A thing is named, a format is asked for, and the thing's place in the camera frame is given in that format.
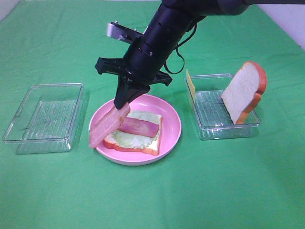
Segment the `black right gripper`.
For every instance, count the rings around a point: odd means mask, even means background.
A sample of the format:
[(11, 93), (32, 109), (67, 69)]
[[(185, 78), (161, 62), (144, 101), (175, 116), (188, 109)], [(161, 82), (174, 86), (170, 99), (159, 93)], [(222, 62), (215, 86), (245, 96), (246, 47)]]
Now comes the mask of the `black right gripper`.
[(169, 53), (162, 49), (151, 49), (147, 45), (130, 46), (122, 58), (102, 58), (97, 60), (95, 68), (99, 74), (118, 75), (118, 85), (114, 99), (115, 107), (120, 110), (139, 96), (150, 91), (151, 84), (163, 83), (168, 86), (172, 78), (161, 72)]

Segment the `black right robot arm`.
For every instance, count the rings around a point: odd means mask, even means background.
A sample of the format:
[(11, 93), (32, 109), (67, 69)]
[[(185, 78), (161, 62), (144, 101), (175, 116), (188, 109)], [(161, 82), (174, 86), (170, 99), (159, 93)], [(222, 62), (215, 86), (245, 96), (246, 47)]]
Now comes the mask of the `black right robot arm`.
[(118, 76), (114, 105), (121, 109), (149, 92), (150, 85), (172, 81), (162, 66), (184, 34), (209, 15), (239, 15), (252, 3), (249, 0), (163, 0), (144, 33), (116, 22), (108, 24), (107, 35), (129, 43), (122, 58), (99, 58), (99, 74)]

